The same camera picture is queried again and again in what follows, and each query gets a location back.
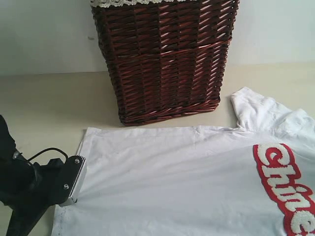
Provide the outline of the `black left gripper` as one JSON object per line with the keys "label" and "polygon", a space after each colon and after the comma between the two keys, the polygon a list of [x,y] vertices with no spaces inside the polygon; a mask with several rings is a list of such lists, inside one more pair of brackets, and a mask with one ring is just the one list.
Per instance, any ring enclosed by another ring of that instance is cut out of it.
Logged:
{"label": "black left gripper", "polygon": [[64,163],[46,165],[26,160],[0,161],[0,201],[12,210],[7,236],[50,236],[54,206],[66,202],[64,183],[58,179]]}

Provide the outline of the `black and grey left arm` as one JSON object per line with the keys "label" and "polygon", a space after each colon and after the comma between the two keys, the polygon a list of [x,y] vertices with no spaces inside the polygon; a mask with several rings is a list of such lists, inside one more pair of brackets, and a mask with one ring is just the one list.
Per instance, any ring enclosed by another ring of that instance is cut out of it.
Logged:
{"label": "black and grey left arm", "polygon": [[31,163],[17,150],[5,119],[0,118],[0,201],[12,209],[8,236],[27,236],[56,205],[52,192],[63,165],[59,158],[46,165]]}

